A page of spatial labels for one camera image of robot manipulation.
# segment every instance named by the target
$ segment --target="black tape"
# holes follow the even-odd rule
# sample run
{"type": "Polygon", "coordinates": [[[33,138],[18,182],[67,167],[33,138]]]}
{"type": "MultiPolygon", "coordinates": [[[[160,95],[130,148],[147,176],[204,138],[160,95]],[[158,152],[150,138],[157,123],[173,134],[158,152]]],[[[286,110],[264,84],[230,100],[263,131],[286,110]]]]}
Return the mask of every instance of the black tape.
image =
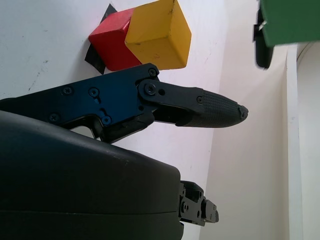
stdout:
{"type": "MultiPolygon", "coordinates": [[[[105,20],[108,15],[114,14],[116,12],[117,12],[117,10],[111,4],[109,4],[100,23],[102,23],[102,21],[105,20]]],[[[101,57],[99,56],[99,54],[97,53],[96,49],[94,48],[94,46],[92,44],[90,44],[89,49],[86,52],[86,56],[85,56],[84,60],[87,63],[94,66],[94,68],[97,69],[99,73],[101,73],[101,74],[105,73],[106,65],[105,65],[104,61],[102,61],[101,57]]]]}

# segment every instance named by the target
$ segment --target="black rubber grip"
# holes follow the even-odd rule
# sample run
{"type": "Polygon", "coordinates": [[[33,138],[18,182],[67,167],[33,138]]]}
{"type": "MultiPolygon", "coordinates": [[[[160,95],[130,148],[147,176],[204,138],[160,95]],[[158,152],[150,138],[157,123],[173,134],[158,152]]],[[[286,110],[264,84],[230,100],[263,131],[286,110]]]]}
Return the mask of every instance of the black rubber grip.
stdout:
{"type": "Polygon", "coordinates": [[[180,119],[178,127],[226,128],[243,122],[248,117],[248,109],[231,99],[209,91],[203,91],[198,98],[204,113],[190,113],[180,119]]]}

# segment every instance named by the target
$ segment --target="metal gripper mechanism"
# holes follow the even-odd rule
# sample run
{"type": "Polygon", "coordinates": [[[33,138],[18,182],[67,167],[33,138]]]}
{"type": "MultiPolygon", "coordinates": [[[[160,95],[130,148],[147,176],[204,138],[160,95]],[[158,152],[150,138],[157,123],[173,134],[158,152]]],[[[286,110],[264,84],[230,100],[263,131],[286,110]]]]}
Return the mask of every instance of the metal gripper mechanism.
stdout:
{"type": "Polygon", "coordinates": [[[110,144],[153,122],[225,128],[248,116],[158,74],[144,64],[0,101],[0,239],[181,239],[180,221],[219,221],[175,167],[110,144]],[[69,131],[79,126],[101,141],[69,131]]]}

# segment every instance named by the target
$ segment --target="white wall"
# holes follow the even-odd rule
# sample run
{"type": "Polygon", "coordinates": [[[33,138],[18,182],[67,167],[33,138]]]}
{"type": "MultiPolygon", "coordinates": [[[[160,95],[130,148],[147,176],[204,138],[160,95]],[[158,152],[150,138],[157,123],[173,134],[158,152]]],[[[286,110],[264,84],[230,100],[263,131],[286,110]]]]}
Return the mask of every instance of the white wall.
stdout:
{"type": "Polygon", "coordinates": [[[297,71],[303,238],[320,236],[320,42],[300,60],[297,71]]]}
{"type": "Polygon", "coordinates": [[[255,66],[253,24],[258,2],[227,0],[229,28],[219,93],[249,109],[243,123],[215,129],[206,196],[220,222],[200,240],[286,240],[288,166],[283,155],[282,84],[287,48],[277,47],[268,70],[255,66]]]}
{"type": "MultiPolygon", "coordinates": [[[[84,61],[89,34],[108,0],[1,0],[0,99],[65,85],[99,73],[84,61]]],[[[113,0],[118,11],[152,0],[113,0]]],[[[192,32],[184,69],[161,71],[163,82],[217,92],[227,34],[223,0],[179,0],[192,32]]],[[[180,170],[183,180],[206,187],[213,129],[154,123],[117,142],[180,170]]],[[[199,238],[200,227],[185,224],[183,239],[199,238]]]]}

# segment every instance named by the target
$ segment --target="colored blocks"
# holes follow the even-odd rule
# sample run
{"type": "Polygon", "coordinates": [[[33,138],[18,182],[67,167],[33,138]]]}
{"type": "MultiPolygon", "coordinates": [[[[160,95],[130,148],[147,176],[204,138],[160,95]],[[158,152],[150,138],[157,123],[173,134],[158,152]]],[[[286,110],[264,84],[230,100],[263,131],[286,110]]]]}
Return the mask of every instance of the colored blocks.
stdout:
{"type": "Polygon", "coordinates": [[[89,36],[89,41],[110,71],[141,65],[125,45],[133,12],[134,8],[110,14],[89,36]]]}
{"type": "Polygon", "coordinates": [[[158,0],[133,11],[125,45],[142,64],[159,70],[187,65],[191,31],[177,0],[158,0]]]}

